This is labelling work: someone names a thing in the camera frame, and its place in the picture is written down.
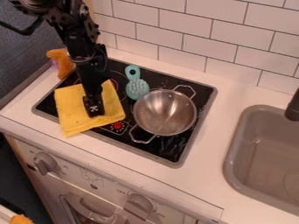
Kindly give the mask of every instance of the black stovetop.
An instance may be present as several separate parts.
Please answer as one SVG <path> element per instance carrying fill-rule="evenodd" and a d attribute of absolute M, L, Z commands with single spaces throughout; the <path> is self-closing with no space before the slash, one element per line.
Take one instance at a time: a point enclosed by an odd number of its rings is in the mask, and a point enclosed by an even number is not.
<path fill-rule="evenodd" d="M 128 79 L 124 74 L 126 66 L 128 66 L 128 64 L 111 59 L 108 62 L 108 71 L 110 71 L 111 75 L 110 79 L 115 84 L 123 109 L 126 113 L 126 118 L 117 124 L 109 124 L 92 129 L 92 131 L 105 136 L 107 141 L 112 144 L 121 142 L 124 145 L 129 145 L 130 149 L 146 151 L 157 157 L 169 160 L 172 163 L 178 162 L 195 127 L 198 124 L 198 121 L 201 118 L 206 103 L 211 98 L 213 88 L 141 68 L 142 79 L 149 83 L 150 90 L 159 88 L 175 88 L 176 91 L 192 97 L 192 100 L 198 110 L 197 121 L 184 133 L 175 136 L 154 136 L 136 126 L 136 122 L 132 114 L 132 108 L 135 101 L 129 99 L 125 93 L 125 87 L 128 83 Z M 76 73 L 73 72 L 65 80 L 63 80 L 57 88 L 63 88 L 78 83 L 80 83 L 80 81 Z M 53 91 L 44 100 L 42 100 L 42 102 L 36 107 L 36 110 L 43 111 L 51 116 L 58 116 Z"/>

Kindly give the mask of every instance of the black cable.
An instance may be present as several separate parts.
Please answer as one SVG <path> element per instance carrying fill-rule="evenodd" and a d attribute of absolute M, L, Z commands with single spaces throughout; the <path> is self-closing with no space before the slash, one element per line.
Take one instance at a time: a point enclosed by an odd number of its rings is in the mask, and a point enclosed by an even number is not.
<path fill-rule="evenodd" d="M 28 26 L 26 29 L 24 29 L 22 31 L 16 27 L 12 26 L 11 24 L 6 24 L 3 21 L 0 21 L 0 25 L 6 29 L 17 32 L 18 34 L 21 34 L 24 36 L 30 36 L 43 23 L 43 21 L 44 21 L 44 19 L 42 17 L 38 17 L 30 26 Z"/>

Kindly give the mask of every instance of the gray wall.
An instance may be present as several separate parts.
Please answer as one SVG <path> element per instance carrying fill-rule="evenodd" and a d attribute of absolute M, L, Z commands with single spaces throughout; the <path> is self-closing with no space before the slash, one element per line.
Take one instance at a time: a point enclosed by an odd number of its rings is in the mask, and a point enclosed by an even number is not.
<path fill-rule="evenodd" d="M 0 0 L 1 21 L 23 30 L 35 19 L 15 10 L 8 0 Z M 22 36 L 0 26 L 0 108 L 4 99 L 5 102 L 11 100 L 5 96 L 48 61 L 45 53 L 61 46 L 58 34 L 47 22 L 31 36 Z"/>

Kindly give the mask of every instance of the cooktop panel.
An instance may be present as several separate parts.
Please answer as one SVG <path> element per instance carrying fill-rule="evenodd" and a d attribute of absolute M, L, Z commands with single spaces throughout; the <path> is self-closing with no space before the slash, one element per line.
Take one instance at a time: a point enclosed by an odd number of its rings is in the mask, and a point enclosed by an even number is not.
<path fill-rule="evenodd" d="M 158 160 L 163 164 L 178 164 L 182 155 L 187 154 L 188 149 L 191 148 L 192 139 L 198 133 L 199 126 L 204 119 L 203 114 L 206 114 L 206 110 L 209 108 L 206 105 L 208 102 L 212 103 L 214 88 L 141 68 L 141 78 L 149 83 L 150 90 L 163 88 L 181 92 L 193 100 L 198 111 L 197 121 L 187 131 L 175 136 L 155 136 L 138 127 L 134 120 L 132 111 L 136 101 L 128 98 L 125 92 L 125 87 L 129 82 L 124 72 L 127 66 L 129 64 L 110 59 L 108 62 L 108 77 L 105 78 L 114 83 L 126 113 L 126 118 L 120 122 L 91 129 L 93 133 L 90 131 L 86 133 L 91 134 L 93 137 L 98 136 L 101 140 L 115 144 L 125 150 Z M 74 71 L 61 81 L 56 88 L 68 87 L 78 83 L 80 83 L 80 80 L 76 71 Z M 36 106 L 36 110 L 49 116 L 58 117 L 53 91 Z"/>

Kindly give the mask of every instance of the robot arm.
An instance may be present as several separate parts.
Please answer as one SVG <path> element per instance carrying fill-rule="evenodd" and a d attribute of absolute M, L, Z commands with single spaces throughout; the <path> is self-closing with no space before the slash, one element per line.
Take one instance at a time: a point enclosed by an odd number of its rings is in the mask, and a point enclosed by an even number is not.
<path fill-rule="evenodd" d="M 76 72 L 86 93 L 83 102 L 88 115 L 103 115 L 101 84 L 108 77 L 108 57 L 106 47 L 96 44 L 99 26 L 91 19 L 88 7 L 82 0 L 10 1 L 19 11 L 39 20 L 43 18 L 55 28 L 66 45 L 70 60 L 76 64 Z"/>

